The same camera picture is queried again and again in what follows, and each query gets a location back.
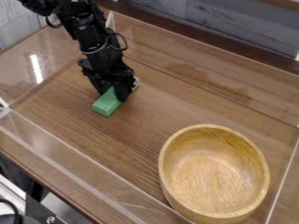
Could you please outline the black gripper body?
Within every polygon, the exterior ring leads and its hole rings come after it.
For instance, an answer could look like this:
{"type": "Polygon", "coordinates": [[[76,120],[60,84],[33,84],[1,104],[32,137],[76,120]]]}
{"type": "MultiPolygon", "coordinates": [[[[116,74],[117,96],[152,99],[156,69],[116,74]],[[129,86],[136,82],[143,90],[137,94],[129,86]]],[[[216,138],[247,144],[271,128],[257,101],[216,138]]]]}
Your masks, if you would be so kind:
{"type": "Polygon", "coordinates": [[[79,60],[79,66],[88,77],[103,77],[113,82],[128,83],[135,78],[132,68],[123,61],[123,52],[112,48],[103,49],[95,53],[84,54],[85,58],[79,60]]]}

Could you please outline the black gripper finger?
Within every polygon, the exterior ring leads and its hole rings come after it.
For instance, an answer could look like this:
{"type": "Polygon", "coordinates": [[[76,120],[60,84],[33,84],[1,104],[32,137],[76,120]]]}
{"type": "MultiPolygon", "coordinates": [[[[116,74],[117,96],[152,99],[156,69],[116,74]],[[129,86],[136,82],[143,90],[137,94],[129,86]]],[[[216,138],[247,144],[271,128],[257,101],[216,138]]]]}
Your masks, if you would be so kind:
{"type": "Polygon", "coordinates": [[[124,82],[117,82],[113,84],[113,89],[116,93],[116,98],[124,102],[133,92],[135,84],[133,83],[124,83],[124,82]]]}
{"type": "Polygon", "coordinates": [[[91,84],[97,90],[97,92],[103,95],[109,88],[113,86],[113,81],[111,79],[104,79],[103,77],[91,77],[91,84]]]}

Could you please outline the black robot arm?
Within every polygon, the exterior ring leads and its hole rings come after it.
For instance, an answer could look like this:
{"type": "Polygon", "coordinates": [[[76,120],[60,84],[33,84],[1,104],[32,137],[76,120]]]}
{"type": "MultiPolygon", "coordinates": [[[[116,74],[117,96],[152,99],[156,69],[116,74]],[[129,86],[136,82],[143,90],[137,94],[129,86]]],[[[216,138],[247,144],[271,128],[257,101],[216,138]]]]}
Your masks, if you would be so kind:
{"type": "Polygon", "coordinates": [[[123,61],[127,50],[124,36],[107,27],[104,12],[95,0],[17,0],[24,8],[45,17],[47,25],[64,27],[79,42],[84,59],[79,60],[83,74],[103,95],[111,88],[124,102],[133,91],[135,71],[123,61]]]}

